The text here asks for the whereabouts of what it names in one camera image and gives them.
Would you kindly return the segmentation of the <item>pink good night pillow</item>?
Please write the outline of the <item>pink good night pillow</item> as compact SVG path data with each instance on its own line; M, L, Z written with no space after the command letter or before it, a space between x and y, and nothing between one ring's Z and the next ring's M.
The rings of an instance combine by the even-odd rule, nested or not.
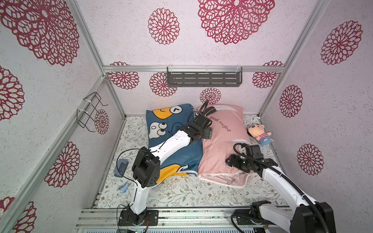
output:
M250 143L244 124L244 109L240 106L210 104L206 116L212 121L211 139L203 139L203 157L198 178L232 188L244 188L249 174L230 167L226 159L234 154L235 143Z

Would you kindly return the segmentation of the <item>blue cartoon pillow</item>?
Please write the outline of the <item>blue cartoon pillow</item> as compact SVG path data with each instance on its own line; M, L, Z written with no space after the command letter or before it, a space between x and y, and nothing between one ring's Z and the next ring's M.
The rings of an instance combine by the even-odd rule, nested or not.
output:
M172 176L198 175L203 156L202 141L192 142L185 132L179 130L193 117L193 106L188 103L146 111L148 148L161 162L156 184Z

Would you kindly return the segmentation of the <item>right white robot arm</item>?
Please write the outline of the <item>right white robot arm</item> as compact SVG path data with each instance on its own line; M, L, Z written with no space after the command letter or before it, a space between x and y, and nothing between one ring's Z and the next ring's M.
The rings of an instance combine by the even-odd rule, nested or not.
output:
M230 216L233 226L239 232L242 232L238 227L242 218L255 224L276 225L288 233L336 232L332 207L302 191L273 159L263 157L259 145L236 143L233 150L234 154L226 159L226 164L243 172L257 173L278 191L292 210L289 213L269 201L254 202L250 210L234 212Z

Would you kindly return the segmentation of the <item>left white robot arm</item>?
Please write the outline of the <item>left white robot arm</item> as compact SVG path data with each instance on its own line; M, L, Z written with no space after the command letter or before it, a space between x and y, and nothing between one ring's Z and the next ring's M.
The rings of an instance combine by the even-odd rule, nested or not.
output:
M134 161L132 172L136 184L129 212L139 216L146 211L147 198L152 186L160 177L160 167L167 158L178 150L190 145L201 138L210 139L212 120L203 114L198 114L192 122L179 128L176 133L163 143L147 149L139 149Z

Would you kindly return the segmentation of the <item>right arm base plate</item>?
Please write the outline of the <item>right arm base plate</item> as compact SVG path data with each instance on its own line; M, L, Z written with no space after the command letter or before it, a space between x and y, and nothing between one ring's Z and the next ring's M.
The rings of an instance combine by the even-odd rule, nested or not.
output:
M272 222L252 214L250 209L237 209L233 213L238 225L271 225Z

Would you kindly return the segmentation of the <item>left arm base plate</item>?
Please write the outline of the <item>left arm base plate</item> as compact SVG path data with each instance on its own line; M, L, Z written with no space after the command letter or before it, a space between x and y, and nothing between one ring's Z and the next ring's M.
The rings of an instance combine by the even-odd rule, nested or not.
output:
M158 210L145 209L139 215L135 214L129 207L124 208L119 216L119 226L157 226Z

